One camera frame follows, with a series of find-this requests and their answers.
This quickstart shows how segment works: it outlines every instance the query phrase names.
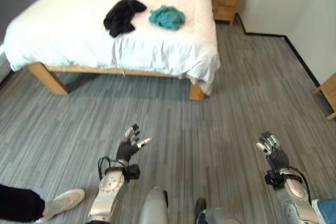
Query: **wooden bed frame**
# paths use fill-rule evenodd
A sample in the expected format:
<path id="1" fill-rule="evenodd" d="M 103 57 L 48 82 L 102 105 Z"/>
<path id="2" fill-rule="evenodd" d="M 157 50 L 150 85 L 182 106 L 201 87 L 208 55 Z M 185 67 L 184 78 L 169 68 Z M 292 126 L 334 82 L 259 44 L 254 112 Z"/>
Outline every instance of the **wooden bed frame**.
<path id="1" fill-rule="evenodd" d="M 82 67 L 78 65 L 69 67 L 53 67 L 44 65 L 42 63 L 34 63 L 28 65 L 28 69 L 54 94 L 69 94 L 69 90 L 53 73 L 54 71 L 129 74 L 133 76 L 177 77 L 172 76 L 170 74 L 150 72 L 150 71 L 129 70 L 129 69 L 124 69 L 124 71 L 122 71 L 121 69 L 118 68 L 100 69 L 100 68 Z M 190 100 L 203 100 L 204 98 L 205 94 L 201 90 L 201 88 L 191 83 Z"/>

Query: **robotic arm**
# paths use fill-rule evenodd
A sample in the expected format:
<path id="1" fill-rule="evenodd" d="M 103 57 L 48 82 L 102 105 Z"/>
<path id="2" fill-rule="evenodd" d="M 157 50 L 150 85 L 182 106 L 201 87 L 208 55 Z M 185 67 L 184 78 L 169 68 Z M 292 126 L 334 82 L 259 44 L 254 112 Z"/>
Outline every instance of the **robotic arm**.
<path id="1" fill-rule="evenodd" d="M 265 153 L 272 169 L 267 172 L 265 181 L 276 191 L 287 224 L 317 224 L 318 218 L 311 207 L 309 186 L 304 175 L 289 165 L 288 156 L 272 133 L 262 133 L 259 141 L 256 145 Z"/>
<path id="2" fill-rule="evenodd" d="M 125 133 L 125 136 L 117 149 L 117 157 L 111 160 L 109 157 L 103 157 L 98 161 L 99 192 L 94 200 L 87 224 L 112 224 L 116 218 L 121 205 L 121 200 L 126 192 L 127 183 L 131 179 L 138 179 L 140 169 L 138 165 L 129 165 L 129 161 L 136 152 L 149 142 L 147 138 L 139 142 L 138 135 L 140 131 L 135 124 Z M 109 167 L 102 175 L 102 163 L 107 161 Z"/>

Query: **cable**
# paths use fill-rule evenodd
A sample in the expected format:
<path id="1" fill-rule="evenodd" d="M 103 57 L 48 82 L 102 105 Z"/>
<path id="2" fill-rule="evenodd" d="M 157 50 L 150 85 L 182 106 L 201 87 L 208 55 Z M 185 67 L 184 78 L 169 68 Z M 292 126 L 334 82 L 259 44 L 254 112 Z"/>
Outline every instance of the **cable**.
<path id="1" fill-rule="evenodd" d="M 308 181 L 306 179 L 306 177 L 304 176 L 304 174 L 302 172 L 299 171 L 299 169 L 293 167 L 293 166 L 289 166 L 289 168 L 295 170 L 296 172 L 298 172 L 301 177 L 303 178 L 304 180 L 304 183 L 306 184 L 306 188 L 307 188 L 307 193 L 308 193 L 308 201 L 309 201 L 309 204 L 311 205 L 311 196 L 310 196 L 310 189 L 309 189 L 309 185 L 308 185 Z"/>
<path id="2" fill-rule="evenodd" d="M 98 176 L 99 176 L 99 180 L 101 180 L 101 179 L 103 178 L 101 169 L 102 169 L 102 164 L 103 164 L 104 160 L 107 160 L 107 161 L 109 162 L 109 168 L 111 168 L 111 162 L 119 163 L 119 164 L 121 164 L 123 167 L 126 168 L 125 164 L 123 164 L 123 163 L 120 162 L 119 160 L 116 160 L 116 159 L 110 159 L 108 156 L 101 157 L 101 158 L 98 160 Z"/>

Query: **black baseboard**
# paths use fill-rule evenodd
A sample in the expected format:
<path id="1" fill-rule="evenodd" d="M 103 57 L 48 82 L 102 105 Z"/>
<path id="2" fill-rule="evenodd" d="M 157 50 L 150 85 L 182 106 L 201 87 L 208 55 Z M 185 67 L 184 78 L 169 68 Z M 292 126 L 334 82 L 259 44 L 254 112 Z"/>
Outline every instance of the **black baseboard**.
<path id="1" fill-rule="evenodd" d="M 307 66 L 307 64 L 305 63 L 305 61 L 301 58 L 301 56 L 297 52 L 296 48 L 292 44 L 292 42 L 290 42 L 290 40 L 287 36 L 284 36 L 284 39 L 287 42 L 287 44 L 289 45 L 290 49 L 292 49 L 292 52 L 295 54 L 296 58 L 298 58 L 299 62 L 301 63 L 301 65 L 303 66 L 303 68 L 305 69 L 305 71 L 307 72 L 309 77 L 311 78 L 311 80 L 314 82 L 315 86 L 318 87 L 320 85 L 319 81 L 316 79 L 314 74 L 310 71 L 310 69 Z"/>
<path id="2" fill-rule="evenodd" d="M 286 43 L 288 44 L 288 46 L 290 47 L 290 49 L 292 50 L 292 52 L 294 53 L 294 55 L 296 56 L 296 58 L 299 60 L 299 62 L 301 63 L 301 65 L 303 66 L 303 68 L 305 69 L 305 71 L 307 72 L 307 74 L 309 75 L 310 79 L 314 82 L 315 86 L 318 87 L 320 85 L 319 81 L 316 79 L 316 77 L 314 76 L 314 74 L 310 71 L 309 67 L 307 66 L 307 64 L 305 63 L 305 61 L 302 59 L 302 57 L 300 56 L 300 54 L 298 53 L 298 51 L 296 50 L 296 48 L 294 47 L 294 45 L 292 44 L 292 42 L 290 42 L 289 38 L 286 35 L 279 35 L 279 34 L 262 34 L 262 33 L 247 33 L 244 23 L 241 20 L 240 15 L 237 13 L 239 22 L 243 28 L 244 34 L 247 36 L 267 36 L 267 37 L 280 37 L 280 38 L 284 38 L 284 40 L 286 41 Z"/>

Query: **black pants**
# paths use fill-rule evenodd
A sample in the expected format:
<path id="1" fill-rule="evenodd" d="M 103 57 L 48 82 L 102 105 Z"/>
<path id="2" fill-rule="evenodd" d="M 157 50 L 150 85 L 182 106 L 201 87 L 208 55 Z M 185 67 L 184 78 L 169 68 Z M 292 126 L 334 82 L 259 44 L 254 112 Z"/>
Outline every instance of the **black pants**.
<path id="1" fill-rule="evenodd" d="M 0 185 L 0 219 L 31 222 L 42 217 L 45 202 L 28 189 Z"/>

